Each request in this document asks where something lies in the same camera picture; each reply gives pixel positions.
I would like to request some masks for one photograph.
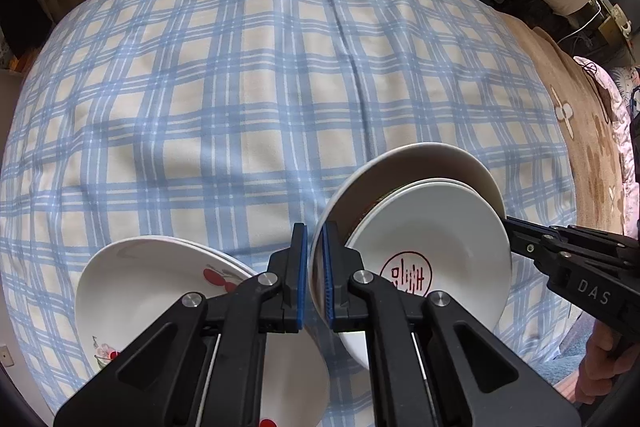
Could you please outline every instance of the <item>checkered bedspread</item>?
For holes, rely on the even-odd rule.
[[[0,267],[50,406],[90,377],[74,325],[82,268],[134,235],[198,241],[261,270],[310,232],[359,165],[416,141],[492,172],[508,214],[575,221],[552,103],[477,0],[88,0],[20,96],[0,182]],[[331,375],[323,425],[372,423],[368,373],[310,309]],[[551,357],[568,304],[514,259],[497,333]]]

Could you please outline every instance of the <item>white bowl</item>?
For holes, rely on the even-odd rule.
[[[223,295],[255,275],[225,257],[158,236],[102,248],[84,268],[76,292],[76,328],[91,367],[99,371],[181,295]],[[278,427],[316,427],[328,400],[326,364],[308,332],[269,333],[260,419]]]
[[[327,203],[314,232],[307,263],[311,298],[322,320],[324,268],[320,232],[335,221],[346,244],[357,224],[386,196],[398,188],[430,178],[449,178],[473,188],[500,217],[505,217],[500,189],[490,172],[468,152],[445,143],[414,143],[390,150],[358,168]]]
[[[399,290],[444,290],[490,330],[511,286],[511,251],[500,218],[474,190],[426,182],[385,198],[347,242],[364,267]],[[350,355],[369,368],[365,333],[340,333]]]

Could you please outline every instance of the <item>red stamp logo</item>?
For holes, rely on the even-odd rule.
[[[380,275],[390,280],[400,291],[414,295],[427,295],[433,279],[431,264],[421,253],[405,251],[396,253],[380,270]]]

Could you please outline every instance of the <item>electrical outlet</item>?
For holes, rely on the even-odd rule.
[[[9,353],[9,348],[4,344],[0,346],[0,362],[4,367],[11,367],[14,365],[14,359],[11,358],[11,353]]]

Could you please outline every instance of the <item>silver bolt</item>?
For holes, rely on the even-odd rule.
[[[278,282],[278,276],[271,272],[262,272],[258,275],[258,282],[262,286],[273,286],[276,282]]]
[[[357,270],[353,272],[353,280],[360,284],[369,284],[373,280],[373,274],[369,270]]]
[[[451,297],[447,292],[437,290],[429,294],[431,302],[436,306],[444,307],[451,302]]]
[[[202,302],[202,295],[196,292],[187,293],[182,296],[182,305],[187,308],[197,308]]]

